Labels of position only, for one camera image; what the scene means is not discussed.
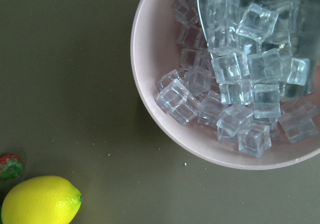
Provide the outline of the pink bowl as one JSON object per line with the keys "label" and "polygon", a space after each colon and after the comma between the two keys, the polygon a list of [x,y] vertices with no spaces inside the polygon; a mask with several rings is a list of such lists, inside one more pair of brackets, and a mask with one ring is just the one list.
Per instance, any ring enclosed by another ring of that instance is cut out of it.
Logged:
{"label": "pink bowl", "polygon": [[140,0],[130,38],[134,81],[147,111],[177,144],[208,162],[243,170],[268,170],[290,166],[320,153],[318,136],[292,144],[286,138],[273,142],[260,158],[240,153],[235,143],[217,141],[216,132],[195,122],[179,124],[156,104],[156,81],[176,68],[180,49],[176,38],[180,25],[171,5],[175,0]]}

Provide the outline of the clear ice cubes pile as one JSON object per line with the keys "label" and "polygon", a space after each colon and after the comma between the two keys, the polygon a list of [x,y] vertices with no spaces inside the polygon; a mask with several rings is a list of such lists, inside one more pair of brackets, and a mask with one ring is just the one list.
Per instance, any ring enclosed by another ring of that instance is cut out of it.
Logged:
{"label": "clear ice cubes pile", "polygon": [[320,0],[175,0],[179,67],[157,82],[157,105],[220,142],[260,157],[285,136],[320,134],[312,92]]}

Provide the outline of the metal ice scoop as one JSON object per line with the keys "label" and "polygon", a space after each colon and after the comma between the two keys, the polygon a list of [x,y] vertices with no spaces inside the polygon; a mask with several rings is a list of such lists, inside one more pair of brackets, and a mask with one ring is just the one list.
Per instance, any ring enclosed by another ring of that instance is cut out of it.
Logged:
{"label": "metal ice scoop", "polygon": [[197,0],[224,104],[259,92],[282,102],[312,92],[320,47],[320,0]]}

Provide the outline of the yellow lemon near strawberry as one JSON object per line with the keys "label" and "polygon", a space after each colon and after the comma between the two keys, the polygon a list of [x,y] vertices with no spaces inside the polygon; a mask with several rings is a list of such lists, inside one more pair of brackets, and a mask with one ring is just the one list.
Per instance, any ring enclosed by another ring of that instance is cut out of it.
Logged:
{"label": "yellow lemon near strawberry", "polygon": [[4,198],[4,224],[69,224],[83,201],[81,192],[67,179],[40,176],[14,186]]}

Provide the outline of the red strawberry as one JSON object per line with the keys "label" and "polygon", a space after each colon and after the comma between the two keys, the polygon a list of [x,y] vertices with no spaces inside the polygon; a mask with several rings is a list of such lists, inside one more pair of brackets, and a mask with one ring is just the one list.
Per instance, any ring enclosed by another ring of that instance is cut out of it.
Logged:
{"label": "red strawberry", "polygon": [[24,170],[20,157],[16,154],[0,156],[0,179],[7,180],[17,177]]}

